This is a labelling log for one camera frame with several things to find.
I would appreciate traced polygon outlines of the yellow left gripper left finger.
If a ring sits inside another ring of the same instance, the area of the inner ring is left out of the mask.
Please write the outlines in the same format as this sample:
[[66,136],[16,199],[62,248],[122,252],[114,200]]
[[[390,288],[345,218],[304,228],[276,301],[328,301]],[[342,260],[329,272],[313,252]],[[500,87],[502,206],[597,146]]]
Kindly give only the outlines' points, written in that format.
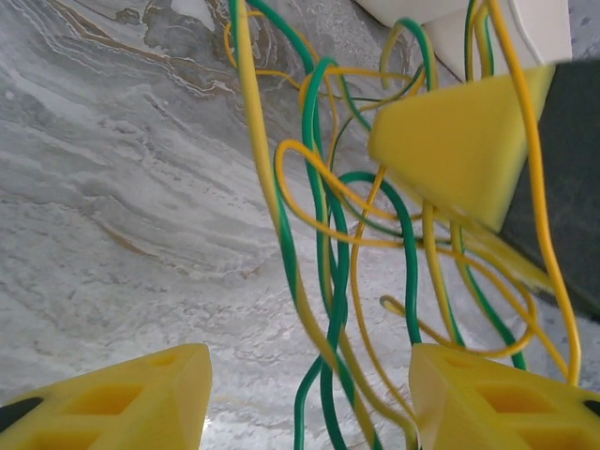
[[212,387],[185,344],[55,382],[1,408],[4,449],[197,449]]

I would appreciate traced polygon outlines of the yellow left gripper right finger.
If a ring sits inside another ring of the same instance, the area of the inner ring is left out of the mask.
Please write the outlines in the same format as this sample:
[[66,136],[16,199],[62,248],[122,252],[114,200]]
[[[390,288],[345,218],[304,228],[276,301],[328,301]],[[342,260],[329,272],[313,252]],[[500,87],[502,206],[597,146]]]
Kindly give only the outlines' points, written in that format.
[[596,449],[599,396],[435,344],[412,347],[410,392],[424,449]]

